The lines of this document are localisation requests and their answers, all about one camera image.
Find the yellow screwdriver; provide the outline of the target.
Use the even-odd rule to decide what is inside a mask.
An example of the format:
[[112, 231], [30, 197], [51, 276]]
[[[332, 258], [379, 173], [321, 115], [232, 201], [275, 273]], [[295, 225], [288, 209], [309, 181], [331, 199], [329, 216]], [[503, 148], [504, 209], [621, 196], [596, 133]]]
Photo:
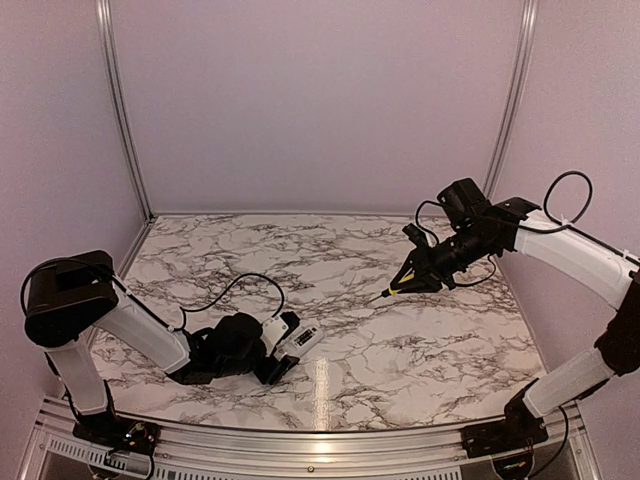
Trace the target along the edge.
[[371, 302], [374, 302], [378, 299], [387, 298], [390, 296], [396, 296], [399, 294], [397, 290], [397, 285], [402, 282], [406, 282], [408, 280], [412, 280], [415, 277], [415, 272], [413, 269], [410, 269], [407, 273], [399, 272], [396, 276], [393, 277], [389, 286], [383, 290], [380, 294], [374, 296], [371, 299]]

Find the white remote control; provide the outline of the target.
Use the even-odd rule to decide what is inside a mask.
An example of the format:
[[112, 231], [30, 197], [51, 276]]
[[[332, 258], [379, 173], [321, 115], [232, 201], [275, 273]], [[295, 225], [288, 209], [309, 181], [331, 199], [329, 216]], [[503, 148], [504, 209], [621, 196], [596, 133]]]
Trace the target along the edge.
[[279, 345], [277, 354], [302, 359], [323, 338], [324, 332], [319, 326], [299, 326]]

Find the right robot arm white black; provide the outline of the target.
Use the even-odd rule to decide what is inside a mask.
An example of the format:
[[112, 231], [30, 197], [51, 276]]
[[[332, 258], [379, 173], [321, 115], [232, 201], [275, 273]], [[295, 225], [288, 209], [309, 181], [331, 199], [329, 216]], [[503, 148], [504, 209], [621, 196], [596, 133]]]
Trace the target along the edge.
[[458, 287], [454, 276], [483, 257], [516, 252], [537, 259], [600, 296], [615, 315], [593, 347], [520, 390], [498, 421], [461, 432], [470, 458], [531, 449], [548, 438], [544, 418], [583, 399], [611, 378], [639, 368], [639, 260], [553, 217], [547, 206], [513, 197], [492, 203], [470, 178], [438, 194], [453, 236], [431, 244], [418, 223], [403, 232], [414, 248], [383, 296], [436, 293]]

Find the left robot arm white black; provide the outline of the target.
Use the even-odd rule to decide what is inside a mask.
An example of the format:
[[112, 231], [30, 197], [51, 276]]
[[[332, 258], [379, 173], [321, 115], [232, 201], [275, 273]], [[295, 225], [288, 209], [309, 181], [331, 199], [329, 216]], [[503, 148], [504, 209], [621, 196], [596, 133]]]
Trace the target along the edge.
[[21, 285], [20, 303], [27, 337], [43, 349], [66, 389], [74, 436], [115, 451], [153, 453], [159, 427], [116, 413], [110, 388], [81, 339], [89, 329], [115, 336], [182, 385], [244, 374], [274, 385], [300, 361], [276, 351], [299, 326], [295, 313], [277, 309], [265, 322], [235, 313], [194, 333], [174, 328], [123, 285], [103, 250], [34, 267]]

